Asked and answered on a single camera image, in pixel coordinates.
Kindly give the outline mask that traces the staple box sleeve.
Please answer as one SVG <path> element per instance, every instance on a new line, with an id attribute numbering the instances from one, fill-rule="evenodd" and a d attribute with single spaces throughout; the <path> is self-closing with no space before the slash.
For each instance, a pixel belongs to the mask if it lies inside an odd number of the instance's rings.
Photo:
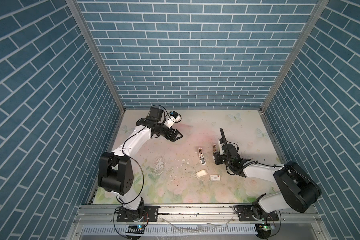
<path id="1" fill-rule="evenodd" d="M 211 182 L 219 182 L 221 180 L 220 175 L 210 175 Z"/>

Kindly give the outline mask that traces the staple box tray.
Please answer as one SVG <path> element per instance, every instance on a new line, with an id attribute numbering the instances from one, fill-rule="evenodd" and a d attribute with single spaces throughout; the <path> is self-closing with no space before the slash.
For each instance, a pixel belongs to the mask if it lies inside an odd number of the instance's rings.
<path id="1" fill-rule="evenodd" d="M 200 170 L 200 171 L 196 172 L 196 177 L 197 177 L 197 178 L 201 178 L 201 177 L 203 177 L 203 176 L 206 176 L 207 174 L 208 174 L 208 173 L 207 173 L 206 170 Z"/>

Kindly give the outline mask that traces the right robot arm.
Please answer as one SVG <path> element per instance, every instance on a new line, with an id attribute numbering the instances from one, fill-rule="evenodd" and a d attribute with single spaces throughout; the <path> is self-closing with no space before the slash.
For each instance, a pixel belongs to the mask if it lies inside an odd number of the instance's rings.
<path id="1" fill-rule="evenodd" d="M 230 175 L 257 178 L 277 185 L 278 192 L 261 194 L 252 203 L 251 211 L 256 219 L 287 208 L 304 213 L 322 194 L 321 188 L 296 162 L 267 165 L 241 158 L 239 148 L 223 139 L 219 140 L 218 146 L 219 150 L 214 152 L 215 164 L 225 165 Z"/>

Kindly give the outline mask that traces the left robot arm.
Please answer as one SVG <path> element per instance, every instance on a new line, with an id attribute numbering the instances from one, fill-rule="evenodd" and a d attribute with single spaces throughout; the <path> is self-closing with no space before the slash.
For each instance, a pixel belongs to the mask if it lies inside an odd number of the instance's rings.
<path id="1" fill-rule="evenodd" d="M 168 112 L 160 105 L 153 105 L 146 117 L 137 120 L 133 133 L 115 150 L 104 152 L 99 160 L 98 186 L 117 197 L 122 207 L 132 213 L 144 211 L 144 201 L 133 189 L 134 171 L 132 162 L 142 146 L 153 136 L 175 142 L 183 135 L 173 125 L 182 116 Z"/>

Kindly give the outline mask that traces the right controller board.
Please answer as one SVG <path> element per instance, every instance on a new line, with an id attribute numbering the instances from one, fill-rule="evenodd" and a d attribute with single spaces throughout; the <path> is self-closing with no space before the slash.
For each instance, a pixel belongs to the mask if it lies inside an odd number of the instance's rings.
<path id="1" fill-rule="evenodd" d="M 270 224 L 256 224 L 256 237 L 261 240 L 267 240 L 272 235 L 272 226 Z"/>

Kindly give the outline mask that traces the controller board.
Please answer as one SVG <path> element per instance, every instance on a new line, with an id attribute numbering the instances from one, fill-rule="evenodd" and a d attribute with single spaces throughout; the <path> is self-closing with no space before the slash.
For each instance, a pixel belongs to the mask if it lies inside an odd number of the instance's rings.
<path id="1" fill-rule="evenodd" d="M 272 235 L 272 226 L 270 224 L 256 224 L 256 237 L 261 240 L 267 240 Z"/>
<path id="2" fill-rule="evenodd" d="M 128 226 L 125 232 L 127 239 L 129 240 L 140 239 L 145 233 L 145 228 L 146 227 L 143 225 Z"/>

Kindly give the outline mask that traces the left controller board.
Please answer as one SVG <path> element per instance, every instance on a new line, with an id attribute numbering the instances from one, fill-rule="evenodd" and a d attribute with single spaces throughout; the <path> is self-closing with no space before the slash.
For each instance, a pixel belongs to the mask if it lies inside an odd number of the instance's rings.
<path id="1" fill-rule="evenodd" d="M 145 228 L 146 227 L 143 225 L 128 226 L 125 232 L 127 239 L 129 240 L 140 239 L 145 233 Z"/>

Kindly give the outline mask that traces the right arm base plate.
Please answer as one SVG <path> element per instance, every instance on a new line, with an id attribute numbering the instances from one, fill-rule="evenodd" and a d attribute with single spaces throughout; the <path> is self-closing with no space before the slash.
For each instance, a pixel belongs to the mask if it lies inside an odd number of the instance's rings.
<path id="1" fill-rule="evenodd" d="M 232 207 L 234 212 L 237 214 L 240 222 L 250 222 L 250 221 L 278 221 L 279 215 L 278 212 L 274 211 L 271 213 L 266 213 L 261 210 L 259 207 L 253 205 L 236 205 Z"/>

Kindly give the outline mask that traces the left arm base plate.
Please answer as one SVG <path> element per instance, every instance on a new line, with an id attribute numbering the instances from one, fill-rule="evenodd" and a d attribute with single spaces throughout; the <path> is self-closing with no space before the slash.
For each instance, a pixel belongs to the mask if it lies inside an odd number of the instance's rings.
<path id="1" fill-rule="evenodd" d="M 145 222 L 157 222 L 159 215 L 159 206 L 144 206 L 138 207 L 137 210 L 128 210 L 124 207 L 119 207 L 116 210 L 116 221 L 118 223 L 141 222 L 143 217 Z"/>

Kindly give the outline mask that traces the aluminium front rail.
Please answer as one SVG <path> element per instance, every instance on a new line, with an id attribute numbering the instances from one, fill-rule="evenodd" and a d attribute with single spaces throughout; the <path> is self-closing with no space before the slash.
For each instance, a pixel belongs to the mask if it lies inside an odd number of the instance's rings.
<path id="1" fill-rule="evenodd" d="M 270 224 L 268 240 L 328 240 L 330 235 L 314 207 L 304 213 L 276 211 L 279 220 L 240 222 L 233 210 L 250 204 L 162 204 L 157 222 L 118 223 L 117 205 L 82 205 L 67 235 L 70 240 L 128 240 L 128 226 L 143 225 L 139 240 L 261 240 L 256 224 Z"/>

